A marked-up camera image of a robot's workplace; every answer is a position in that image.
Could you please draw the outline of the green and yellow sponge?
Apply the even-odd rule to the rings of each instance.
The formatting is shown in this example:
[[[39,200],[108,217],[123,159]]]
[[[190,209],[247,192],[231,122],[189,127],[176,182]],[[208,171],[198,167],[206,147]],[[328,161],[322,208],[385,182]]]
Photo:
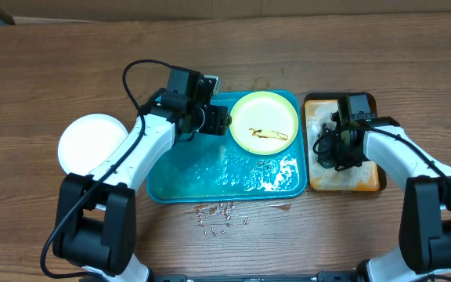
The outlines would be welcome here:
[[[335,168],[337,165],[336,159],[328,154],[319,154],[317,157],[317,162],[323,168]]]

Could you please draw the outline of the white plate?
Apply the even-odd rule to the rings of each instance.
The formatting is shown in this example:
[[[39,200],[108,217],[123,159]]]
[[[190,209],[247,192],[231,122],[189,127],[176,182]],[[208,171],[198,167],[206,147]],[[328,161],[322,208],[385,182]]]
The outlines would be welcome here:
[[[110,115],[89,114],[72,122],[60,137],[57,157],[66,174],[87,175],[101,165],[128,136]]]

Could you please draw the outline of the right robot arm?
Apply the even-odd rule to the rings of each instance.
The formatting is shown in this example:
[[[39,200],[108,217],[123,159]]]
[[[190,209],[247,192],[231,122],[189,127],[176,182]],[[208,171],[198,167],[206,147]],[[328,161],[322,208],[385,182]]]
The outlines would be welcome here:
[[[412,141],[391,117],[378,117],[366,92],[337,96],[336,127],[312,150],[326,168],[344,171],[374,162],[404,189],[399,246],[358,264],[351,281],[449,281],[451,167]]]

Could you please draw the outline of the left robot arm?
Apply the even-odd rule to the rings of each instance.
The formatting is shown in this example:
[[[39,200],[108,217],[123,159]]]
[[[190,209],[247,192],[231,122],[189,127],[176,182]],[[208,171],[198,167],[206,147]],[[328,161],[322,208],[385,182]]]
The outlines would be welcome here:
[[[130,133],[87,175],[68,173],[60,185],[54,230],[40,257],[53,279],[148,281],[135,256],[136,194],[163,154],[183,134],[223,136],[232,118],[211,104],[219,79],[171,65],[168,83],[143,105]]]

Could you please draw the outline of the black tray with soapy water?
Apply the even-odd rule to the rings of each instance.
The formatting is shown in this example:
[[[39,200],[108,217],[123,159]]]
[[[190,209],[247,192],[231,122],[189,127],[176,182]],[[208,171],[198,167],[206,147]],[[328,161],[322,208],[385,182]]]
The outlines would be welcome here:
[[[324,168],[312,148],[323,134],[323,126],[335,129],[331,114],[337,112],[337,100],[345,92],[313,92],[303,102],[305,137],[307,141],[308,180],[313,190],[378,192],[387,186],[385,172],[372,161],[364,161],[360,167],[337,172],[334,167]]]

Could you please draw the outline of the teal plastic serving tray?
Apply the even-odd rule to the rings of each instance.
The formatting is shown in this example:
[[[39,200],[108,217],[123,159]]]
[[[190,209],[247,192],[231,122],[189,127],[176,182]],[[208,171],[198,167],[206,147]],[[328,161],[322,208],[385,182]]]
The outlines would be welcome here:
[[[307,186],[302,132],[285,150],[257,155],[228,132],[176,143],[146,177],[146,191],[164,204],[252,201],[299,196]]]

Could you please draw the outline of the yellow-green plate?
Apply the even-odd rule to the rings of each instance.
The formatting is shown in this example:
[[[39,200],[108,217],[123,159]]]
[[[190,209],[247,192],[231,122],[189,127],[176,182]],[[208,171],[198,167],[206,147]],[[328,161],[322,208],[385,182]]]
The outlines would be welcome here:
[[[252,92],[233,106],[229,130],[236,143],[257,155],[277,154],[295,140],[299,120],[295,107],[280,94]]]

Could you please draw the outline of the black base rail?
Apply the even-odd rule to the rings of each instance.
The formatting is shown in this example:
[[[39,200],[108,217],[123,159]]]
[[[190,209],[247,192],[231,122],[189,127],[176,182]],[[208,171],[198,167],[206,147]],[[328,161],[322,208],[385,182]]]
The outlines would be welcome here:
[[[363,282],[366,279],[356,271],[321,271],[302,275],[260,276],[203,276],[155,275],[150,272],[148,282]]]

